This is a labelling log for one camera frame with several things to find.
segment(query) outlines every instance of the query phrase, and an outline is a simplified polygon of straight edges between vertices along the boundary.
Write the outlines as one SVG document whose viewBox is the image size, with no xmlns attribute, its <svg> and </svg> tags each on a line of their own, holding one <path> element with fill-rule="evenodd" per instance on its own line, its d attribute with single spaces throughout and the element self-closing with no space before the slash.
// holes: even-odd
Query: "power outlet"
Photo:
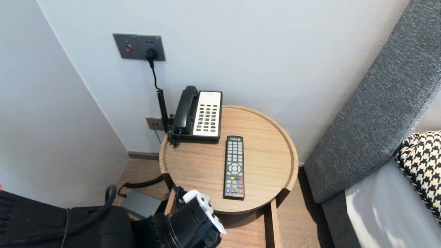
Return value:
<svg viewBox="0 0 441 248">
<path fill-rule="evenodd" d="M 164 126 L 160 118 L 146 117 L 146 121 L 151 130 L 164 130 Z"/>
<path fill-rule="evenodd" d="M 158 35 L 113 34 L 123 59 L 146 60 L 147 50 L 155 49 L 157 61 L 165 61 L 162 38 Z"/>
</svg>

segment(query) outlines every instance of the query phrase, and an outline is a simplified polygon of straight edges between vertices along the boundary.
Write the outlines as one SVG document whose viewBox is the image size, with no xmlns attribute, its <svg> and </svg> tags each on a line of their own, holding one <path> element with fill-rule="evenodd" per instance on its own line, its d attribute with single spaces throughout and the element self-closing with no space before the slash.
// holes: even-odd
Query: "round wooden side table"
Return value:
<svg viewBox="0 0 441 248">
<path fill-rule="evenodd" d="M 243 137 L 245 199 L 223 198 L 225 146 L 228 135 Z M 159 165 L 163 174 L 184 190 L 198 190 L 211 198 L 222 214 L 242 214 L 286 197 L 297 178 L 299 161 L 286 131 L 272 118 L 254 109 L 223 105 L 219 143 L 181 140 L 174 148 L 162 140 Z"/>
</svg>

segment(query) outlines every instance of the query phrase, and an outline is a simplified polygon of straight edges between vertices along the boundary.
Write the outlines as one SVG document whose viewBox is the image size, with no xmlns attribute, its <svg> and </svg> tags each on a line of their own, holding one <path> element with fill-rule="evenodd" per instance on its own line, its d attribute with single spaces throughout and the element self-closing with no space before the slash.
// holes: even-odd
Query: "black and white pillow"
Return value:
<svg viewBox="0 0 441 248">
<path fill-rule="evenodd" d="M 441 226 L 441 131 L 410 135 L 395 161 Z"/>
</svg>

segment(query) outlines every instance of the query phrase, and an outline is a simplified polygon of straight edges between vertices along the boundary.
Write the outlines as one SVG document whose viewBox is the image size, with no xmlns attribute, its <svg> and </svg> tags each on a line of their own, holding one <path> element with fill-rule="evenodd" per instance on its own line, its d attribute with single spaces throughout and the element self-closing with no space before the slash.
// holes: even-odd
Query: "gray upholstered sofa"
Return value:
<svg viewBox="0 0 441 248">
<path fill-rule="evenodd" d="M 360 247 L 344 190 L 393 157 L 440 89 L 441 1 L 411 0 L 304 165 L 336 247 Z"/>
</svg>

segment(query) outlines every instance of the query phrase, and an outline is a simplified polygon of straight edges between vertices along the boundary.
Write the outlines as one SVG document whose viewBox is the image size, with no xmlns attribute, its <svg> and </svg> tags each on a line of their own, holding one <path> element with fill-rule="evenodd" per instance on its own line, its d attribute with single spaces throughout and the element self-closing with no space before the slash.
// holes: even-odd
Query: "black cable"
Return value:
<svg viewBox="0 0 441 248">
<path fill-rule="evenodd" d="M 159 143 L 162 144 L 161 139 L 159 138 L 158 132 L 156 132 L 155 123 L 153 123 L 153 130 L 155 130 L 156 137 L 158 137 Z"/>
<path fill-rule="evenodd" d="M 127 194 L 121 194 L 121 190 L 126 187 L 126 188 L 143 188 L 143 187 L 147 187 L 147 186 L 152 186 L 154 184 L 157 184 L 159 182 L 161 182 L 163 180 L 162 175 L 160 175 L 159 177 L 147 181 L 147 182 L 143 182 L 143 183 L 124 183 L 124 185 L 122 187 L 120 187 L 120 189 L 118 190 L 118 195 L 122 196 L 124 198 L 127 198 Z"/>
<path fill-rule="evenodd" d="M 102 217 L 112 206 L 113 201 L 116 197 L 116 186 L 114 184 L 110 185 L 106 189 L 106 202 L 104 205 L 96 212 L 91 214 L 86 220 L 72 225 L 67 236 L 72 235 L 94 223 L 97 219 Z M 10 245 L 25 245 L 31 243 L 37 243 L 42 241 L 60 239 L 64 237 L 64 229 L 47 230 L 40 232 L 33 232 L 27 234 L 17 234 L 10 236 L 0 236 L 0 247 L 10 246 Z"/>
<path fill-rule="evenodd" d="M 146 60 L 150 64 L 150 68 L 152 68 L 153 77 L 155 79 L 155 88 L 157 89 L 156 95 L 158 96 L 158 102 L 159 102 L 159 109 L 161 110 L 161 120 L 162 125 L 164 126 L 164 131 L 167 133 L 170 131 L 170 122 L 168 121 L 168 114 L 167 114 L 167 108 L 165 107 L 165 99 L 164 99 L 164 91 L 160 88 L 158 88 L 157 85 L 157 79 L 156 79 L 156 73 L 155 73 L 155 64 L 154 60 L 158 57 L 158 54 L 156 50 L 149 49 L 146 53 Z"/>
</svg>

